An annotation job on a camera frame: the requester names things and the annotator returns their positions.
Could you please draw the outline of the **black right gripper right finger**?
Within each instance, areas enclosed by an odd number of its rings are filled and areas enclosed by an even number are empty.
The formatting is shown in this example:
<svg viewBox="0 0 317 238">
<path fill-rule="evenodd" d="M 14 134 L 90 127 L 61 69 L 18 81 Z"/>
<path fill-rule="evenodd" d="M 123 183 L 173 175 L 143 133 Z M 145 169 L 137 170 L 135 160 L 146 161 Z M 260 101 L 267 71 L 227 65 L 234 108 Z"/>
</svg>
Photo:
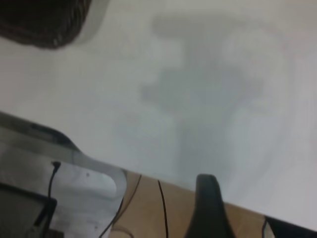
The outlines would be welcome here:
<svg viewBox="0 0 317 238">
<path fill-rule="evenodd" d="M 316 238 L 317 232 L 265 216 L 263 238 Z"/>
</svg>

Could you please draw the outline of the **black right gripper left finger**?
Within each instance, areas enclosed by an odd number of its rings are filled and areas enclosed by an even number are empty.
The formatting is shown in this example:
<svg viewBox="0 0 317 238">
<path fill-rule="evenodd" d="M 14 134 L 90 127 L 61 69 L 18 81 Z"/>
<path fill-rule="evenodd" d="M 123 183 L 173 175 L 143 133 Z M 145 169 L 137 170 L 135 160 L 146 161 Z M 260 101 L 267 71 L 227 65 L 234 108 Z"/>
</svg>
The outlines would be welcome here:
<svg viewBox="0 0 317 238">
<path fill-rule="evenodd" d="M 195 208 L 185 237 L 235 237 L 226 214 L 219 183 L 213 175 L 197 176 Z"/>
</svg>

